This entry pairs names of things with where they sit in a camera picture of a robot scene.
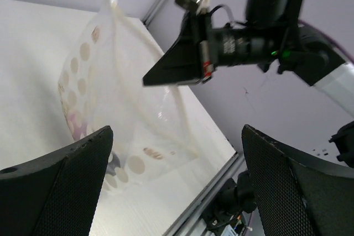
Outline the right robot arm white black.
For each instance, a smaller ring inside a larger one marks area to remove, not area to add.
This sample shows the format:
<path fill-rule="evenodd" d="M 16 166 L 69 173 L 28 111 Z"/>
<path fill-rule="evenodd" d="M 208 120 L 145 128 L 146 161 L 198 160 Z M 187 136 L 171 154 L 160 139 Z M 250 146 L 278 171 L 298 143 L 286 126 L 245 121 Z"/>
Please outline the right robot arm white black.
<path fill-rule="evenodd" d="M 353 113 L 353 58 L 325 33 L 299 19 L 303 0 L 247 0 L 245 19 L 215 28 L 206 0 L 175 0 L 184 9 L 173 45 L 144 75 L 145 86 L 196 85 L 220 67 L 256 66 L 293 73 Z"/>

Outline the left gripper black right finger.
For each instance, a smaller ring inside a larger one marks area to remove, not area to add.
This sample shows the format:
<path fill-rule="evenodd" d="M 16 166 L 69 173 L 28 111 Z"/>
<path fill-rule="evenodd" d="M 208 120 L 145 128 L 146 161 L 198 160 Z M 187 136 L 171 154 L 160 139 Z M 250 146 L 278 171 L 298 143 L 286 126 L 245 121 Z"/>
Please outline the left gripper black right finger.
<path fill-rule="evenodd" d="M 353 169 L 245 125 L 242 146 L 265 235 L 353 235 Z"/>

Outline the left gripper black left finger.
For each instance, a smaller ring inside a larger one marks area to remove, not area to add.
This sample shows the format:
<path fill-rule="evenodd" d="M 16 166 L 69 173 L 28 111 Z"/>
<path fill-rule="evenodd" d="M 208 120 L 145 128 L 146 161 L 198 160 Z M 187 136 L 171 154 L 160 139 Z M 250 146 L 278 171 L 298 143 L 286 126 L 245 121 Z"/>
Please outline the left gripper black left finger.
<path fill-rule="evenodd" d="M 1 170 L 1 235 L 89 235 L 112 145 L 105 126 Z"/>

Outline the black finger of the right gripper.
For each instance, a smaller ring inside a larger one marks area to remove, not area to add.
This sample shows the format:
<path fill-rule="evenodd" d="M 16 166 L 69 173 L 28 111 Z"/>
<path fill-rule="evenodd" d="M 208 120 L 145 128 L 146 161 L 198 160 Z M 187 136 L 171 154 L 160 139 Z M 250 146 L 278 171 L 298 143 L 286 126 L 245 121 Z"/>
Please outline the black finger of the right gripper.
<path fill-rule="evenodd" d="M 199 20 L 186 13 L 173 45 L 143 76 L 144 86 L 193 85 L 203 78 Z"/>

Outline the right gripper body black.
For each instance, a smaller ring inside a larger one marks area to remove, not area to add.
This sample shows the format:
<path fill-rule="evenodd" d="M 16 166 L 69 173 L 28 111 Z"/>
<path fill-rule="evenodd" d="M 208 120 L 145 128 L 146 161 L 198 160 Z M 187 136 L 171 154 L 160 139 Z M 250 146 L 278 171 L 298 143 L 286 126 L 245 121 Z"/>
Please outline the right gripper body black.
<path fill-rule="evenodd" d="M 246 63 L 249 57 L 247 28 L 233 28 L 231 23 L 226 23 L 222 28 L 214 28 L 210 12 L 201 13 L 197 18 L 201 35 L 199 48 L 202 83 L 209 81 L 220 66 L 231 67 Z"/>

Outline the purple toy eggplant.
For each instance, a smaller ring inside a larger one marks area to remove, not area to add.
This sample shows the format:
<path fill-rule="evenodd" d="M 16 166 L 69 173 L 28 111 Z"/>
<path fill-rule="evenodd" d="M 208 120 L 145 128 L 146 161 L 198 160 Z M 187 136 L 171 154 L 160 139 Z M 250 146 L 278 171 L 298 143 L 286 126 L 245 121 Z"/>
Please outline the purple toy eggplant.
<path fill-rule="evenodd" d="M 72 134 L 73 140 L 78 141 L 82 138 L 91 135 L 97 129 L 94 129 L 87 121 L 85 121 L 79 112 L 71 112 L 66 116 L 66 121 Z M 112 150 L 108 158 L 106 174 L 117 176 L 115 173 L 116 168 L 121 167 L 120 159 L 117 154 Z"/>

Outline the clear zip top bag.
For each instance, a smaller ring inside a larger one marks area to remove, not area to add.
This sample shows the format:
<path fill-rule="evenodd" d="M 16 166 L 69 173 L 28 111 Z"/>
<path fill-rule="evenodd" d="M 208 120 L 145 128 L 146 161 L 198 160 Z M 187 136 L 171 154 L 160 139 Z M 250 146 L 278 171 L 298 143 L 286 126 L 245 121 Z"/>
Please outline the clear zip top bag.
<path fill-rule="evenodd" d="M 162 55 L 117 0 L 104 0 L 64 62 L 58 90 L 65 119 L 79 112 L 94 129 L 108 125 L 113 131 L 112 150 L 121 167 L 117 176 L 105 173 L 103 188 L 111 193 L 198 157 L 180 90 L 142 83 Z"/>

